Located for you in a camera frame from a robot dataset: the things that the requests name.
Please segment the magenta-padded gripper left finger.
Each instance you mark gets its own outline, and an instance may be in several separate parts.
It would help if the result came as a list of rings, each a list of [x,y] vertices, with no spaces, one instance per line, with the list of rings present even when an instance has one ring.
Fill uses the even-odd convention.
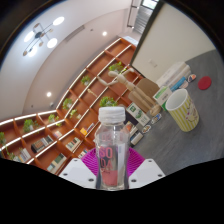
[[[89,189],[96,188],[97,176],[96,149],[91,149],[81,159],[73,158],[60,173],[61,178]]]

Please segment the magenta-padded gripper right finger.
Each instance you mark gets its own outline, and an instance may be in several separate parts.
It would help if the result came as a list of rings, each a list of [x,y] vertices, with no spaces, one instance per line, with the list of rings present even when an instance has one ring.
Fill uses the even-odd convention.
[[[143,187],[164,176],[165,174],[152,158],[145,159],[136,150],[129,149],[127,177],[130,189]]]

